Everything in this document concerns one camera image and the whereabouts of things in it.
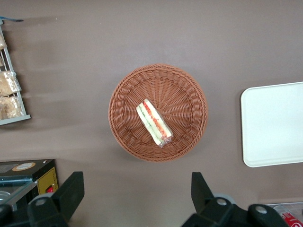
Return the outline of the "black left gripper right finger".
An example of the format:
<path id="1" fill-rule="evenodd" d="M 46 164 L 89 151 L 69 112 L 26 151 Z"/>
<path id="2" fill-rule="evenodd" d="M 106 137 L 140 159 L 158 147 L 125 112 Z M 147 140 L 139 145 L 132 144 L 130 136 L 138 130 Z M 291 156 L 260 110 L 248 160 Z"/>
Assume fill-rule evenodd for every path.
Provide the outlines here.
<path id="1" fill-rule="evenodd" d="M 191 198 L 196 213 L 184 227 L 287 227 L 284 219 L 271 207 L 252 204 L 243 210 L 224 197 L 213 195 L 200 172 L 191 176 Z"/>

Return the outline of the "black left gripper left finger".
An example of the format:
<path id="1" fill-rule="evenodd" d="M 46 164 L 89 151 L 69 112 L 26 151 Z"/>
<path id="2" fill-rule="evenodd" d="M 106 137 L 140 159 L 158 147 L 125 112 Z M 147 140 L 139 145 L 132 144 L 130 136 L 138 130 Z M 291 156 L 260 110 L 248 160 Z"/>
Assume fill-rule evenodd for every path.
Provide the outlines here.
<path id="1" fill-rule="evenodd" d="M 82 171 L 73 172 L 54 193 L 35 197 L 28 205 L 13 211 L 0 206 L 2 227 L 67 227 L 85 194 Z"/>

